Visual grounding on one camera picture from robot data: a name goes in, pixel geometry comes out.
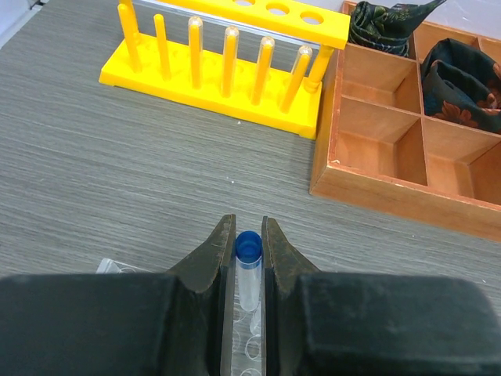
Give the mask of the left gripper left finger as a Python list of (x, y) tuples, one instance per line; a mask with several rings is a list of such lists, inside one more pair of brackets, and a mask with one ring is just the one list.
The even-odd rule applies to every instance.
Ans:
[(230, 375), (236, 216), (169, 269), (178, 278), (165, 331), (165, 375)]

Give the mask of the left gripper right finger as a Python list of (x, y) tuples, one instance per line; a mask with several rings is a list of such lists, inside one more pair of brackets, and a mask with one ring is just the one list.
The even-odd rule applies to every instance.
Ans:
[(263, 298), (262, 370), (267, 375), (296, 375), (305, 352), (305, 312), (298, 277), (319, 269), (287, 239), (279, 223), (261, 224)]

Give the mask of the yellow test tube rack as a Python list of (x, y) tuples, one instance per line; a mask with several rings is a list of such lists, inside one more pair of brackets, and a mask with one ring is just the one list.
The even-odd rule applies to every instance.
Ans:
[[(118, 3), (117, 12), (123, 41), (101, 69), (99, 81), (162, 99), (209, 110), (291, 132), (307, 139), (317, 133), (323, 77), (330, 57), (344, 49), (350, 18), (343, 13), (296, 1), (181, 1), (203, 21), (203, 73), (200, 89), (194, 89), (190, 73), (189, 32), (185, 44), (168, 38), (164, 17), (153, 18), (155, 32), (139, 30), (135, 8), (130, 1)], [(272, 66), (259, 105), (251, 104), (256, 70), (255, 61), (238, 57), (229, 98), (222, 96), (222, 55), (225, 29), (247, 24), (266, 29), (272, 37), (285, 34), (300, 38), (312, 48), (312, 58), (290, 111), (283, 113), (282, 102), (290, 72)]]

